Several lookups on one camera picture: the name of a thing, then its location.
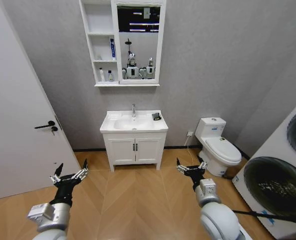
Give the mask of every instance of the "toilet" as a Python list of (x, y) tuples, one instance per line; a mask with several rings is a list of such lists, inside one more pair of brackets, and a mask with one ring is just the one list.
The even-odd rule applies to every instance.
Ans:
[(221, 137), (226, 125), (220, 117), (206, 117), (199, 121), (195, 136), (203, 145), (199, 157), (208, 163), (207, 170), (221, 177), (230, 166), (241, 162), (240, 151), (224, 137)]

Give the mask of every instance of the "vanity cabinet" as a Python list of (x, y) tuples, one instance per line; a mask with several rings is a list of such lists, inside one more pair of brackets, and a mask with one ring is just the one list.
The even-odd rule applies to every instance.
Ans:
[(110, 169), (115, 165), (156, 164), (160, 169), (166, 132), (103, 134)]

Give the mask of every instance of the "white bottle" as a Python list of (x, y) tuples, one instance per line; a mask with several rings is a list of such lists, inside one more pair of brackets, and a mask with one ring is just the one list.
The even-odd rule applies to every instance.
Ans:
[(108, 79), (109, 79), (109, 82), (113, 82), (113, 75), (111, 73), (111, 70), (108, 70)]
[(105, 82), (106, 80), (105, 80), (105, 78), (104, 78), (104, 74), (103, 74), (103, 70), (102, 70), (102, 67), (101, 68), (99, 68), (100, 70), (100, 76), (101, 76), (101, 81), (102, 82)]

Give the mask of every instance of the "toilet lid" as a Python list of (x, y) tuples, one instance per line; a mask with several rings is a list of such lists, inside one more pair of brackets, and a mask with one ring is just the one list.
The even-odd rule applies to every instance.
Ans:
[(217, 155), (228, 161), (238, 162), (241, 159), (239, 150), (223, 137), (207, 139), (206, 143)]

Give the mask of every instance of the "mirror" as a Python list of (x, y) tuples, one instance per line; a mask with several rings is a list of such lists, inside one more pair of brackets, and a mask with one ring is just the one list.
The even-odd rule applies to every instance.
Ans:
[(118, 5), (122, 78), (155, 78), (160, 7)]

